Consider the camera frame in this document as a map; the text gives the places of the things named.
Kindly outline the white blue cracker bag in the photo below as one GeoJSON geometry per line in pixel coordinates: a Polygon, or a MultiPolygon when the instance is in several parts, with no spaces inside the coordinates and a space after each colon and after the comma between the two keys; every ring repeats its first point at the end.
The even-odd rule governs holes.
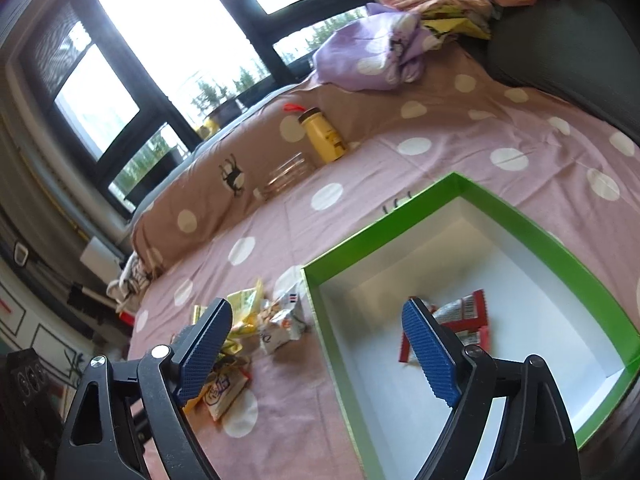
{"type": "Polygon", "coordinates": [[[205,379],[200,393],[186,402],[183,413],[189,414],[203,404],[214,422],[220,422],[250,381],[246,364],[218,363],[205,379]]]}

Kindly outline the yellow green corn snack bag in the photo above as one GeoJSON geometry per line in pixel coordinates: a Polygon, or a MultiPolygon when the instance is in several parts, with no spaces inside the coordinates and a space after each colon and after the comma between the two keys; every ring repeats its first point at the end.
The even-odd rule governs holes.
{"type": "Polygon", "coordinates": [[[258,314],[264,299],[264,286],[258,278],[253,287],[232,292],[227,301],[232,309],[230,337],[241,338],[257,332],[258,314]]]}

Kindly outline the white Diovo snack bag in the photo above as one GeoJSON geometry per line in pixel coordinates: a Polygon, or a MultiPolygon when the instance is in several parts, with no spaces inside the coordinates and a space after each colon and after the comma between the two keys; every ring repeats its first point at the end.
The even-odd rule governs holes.
{"type": "Polygon", "coordinates": [[[306,332],[302,300],[296,286],[290,288],[258,315],[260,348],[273,354],[290,341],[298,341],[306,332]]]}

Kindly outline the red box at bedside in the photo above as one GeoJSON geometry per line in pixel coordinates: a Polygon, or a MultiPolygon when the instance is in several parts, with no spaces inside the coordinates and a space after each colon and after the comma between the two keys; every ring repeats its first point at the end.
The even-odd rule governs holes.
{"type": "Polygon", "coordinates": [[[122,311],[118,316],[122,320],[122,322],[126,323],[129,326],[134,326],[134,316],[130,313],[122,311]]]}

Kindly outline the white black crumpled cloth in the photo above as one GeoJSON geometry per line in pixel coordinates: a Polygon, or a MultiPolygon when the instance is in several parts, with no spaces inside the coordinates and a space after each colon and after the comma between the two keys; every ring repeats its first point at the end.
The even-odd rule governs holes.
{"type": "Polygon", "coordinates": [[[139,307],[150,283],[150,274],[146,272],[139,255],[133,252],[119,277],[108,283],[106,294],[116,302],[118,312],[126,309],[133,311],[139,307]]]}

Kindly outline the green cardboard box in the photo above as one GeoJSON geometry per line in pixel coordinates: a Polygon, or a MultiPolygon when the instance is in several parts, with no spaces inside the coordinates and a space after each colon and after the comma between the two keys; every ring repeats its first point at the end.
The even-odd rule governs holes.
{"type": "Polygon", "coordinates": [[[370,479],[412,478],[448,415],[401,347],[400,311],[410,297],[493,356],[542,356],[579,443],[638,373],[638,330],[613,296],[549,233],[460,174],[384,214],[304,275],[370,479]]]}

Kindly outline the pink polka dot sheet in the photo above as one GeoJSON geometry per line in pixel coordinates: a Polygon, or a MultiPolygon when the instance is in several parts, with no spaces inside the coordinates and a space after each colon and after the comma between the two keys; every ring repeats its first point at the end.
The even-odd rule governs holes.
{"type": "Polygon", "coordinates": [[[413,296],[482,290],[491,353],[547,362],[582,446],[639,376],[638,148],[534,89],[305,82],[210,144],[132,242],[154,278],[131,359],[232,292],[303,298],[297,340],[243,340],[250,381],[228,412],[190,413],[225,479],[414,477],[449,408],[399,361],[413,296]]]}

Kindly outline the brown polka dot bolster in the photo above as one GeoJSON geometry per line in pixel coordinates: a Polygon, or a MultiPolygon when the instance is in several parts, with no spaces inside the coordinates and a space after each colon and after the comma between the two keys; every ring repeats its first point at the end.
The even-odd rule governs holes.
{"type": "Polygon", "coordinates": [[[393,124],[426,123],[406,117],[405,106],[424,105],[430,113],[464,93],[460,76],[474,78],[467,95],[481,96],[495,81],[471,55],[457,46],[432,52],[426,71],[394,90],[349,91],[309,76],[292,89],[257,107],[239,125],[206,142],[146,201],[131,232],[131,243],[145,270],[158,275],[252,214],[259,206],[270,174],[297,154],[322,161],[306,132],[285,104],[319,107],[346,145],[388,133],[393,124]]]}

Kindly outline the clear plastic water bottle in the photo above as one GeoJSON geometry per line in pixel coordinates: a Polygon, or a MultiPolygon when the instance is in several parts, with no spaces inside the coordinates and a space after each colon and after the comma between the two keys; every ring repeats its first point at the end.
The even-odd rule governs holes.
{"type": "Polygon", "coordinates": [[[268,176],[267,182],[254,189],[254,196],[265,202],[271,200],[289,188],[298,185],[314,173],[316,167],[312,160],[303,153],[297,153],[284,162],[268,176]]]}

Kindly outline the black framed window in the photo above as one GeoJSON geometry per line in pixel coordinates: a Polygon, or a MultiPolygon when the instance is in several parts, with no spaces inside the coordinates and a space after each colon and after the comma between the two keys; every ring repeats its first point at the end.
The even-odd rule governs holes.
{"type": "Polygon", "coordinates": [[[302,80],[370,0],[52,0],[18,50],[38,112],[124,219],[204,140],[302,80]]]}

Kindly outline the grey sofa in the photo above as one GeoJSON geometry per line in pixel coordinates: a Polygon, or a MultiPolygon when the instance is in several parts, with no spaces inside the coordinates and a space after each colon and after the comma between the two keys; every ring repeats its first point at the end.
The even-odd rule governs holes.
{"type": "Polygon", "coordinates": [[[559,96],[639,141],[639,49],[608,0],[537,0],[505,10],[485,67],[559,96]]]}

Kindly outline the purple folded cloth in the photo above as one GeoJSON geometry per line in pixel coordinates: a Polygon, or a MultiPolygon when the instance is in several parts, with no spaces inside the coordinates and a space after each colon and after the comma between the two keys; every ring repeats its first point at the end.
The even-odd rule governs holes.
{"type": "Polygon", "coordinates": [[[366,10],[314,52],[318,81],[347,91],[386,91],[419,80],[425,53],[440,45],[438,38],[418,14],[379,3],[366,10]]]}

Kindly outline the yellow patterned cloth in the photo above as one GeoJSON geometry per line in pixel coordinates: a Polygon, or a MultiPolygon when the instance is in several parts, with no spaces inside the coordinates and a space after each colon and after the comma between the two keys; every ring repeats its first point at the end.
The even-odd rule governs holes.
{"type": "Polygon", "coordinates": [[[444,6],[424,12],[421,24],[442,41],[453,40],[457,36],[491,40],[488,19],[473,10],[444,6]]]}

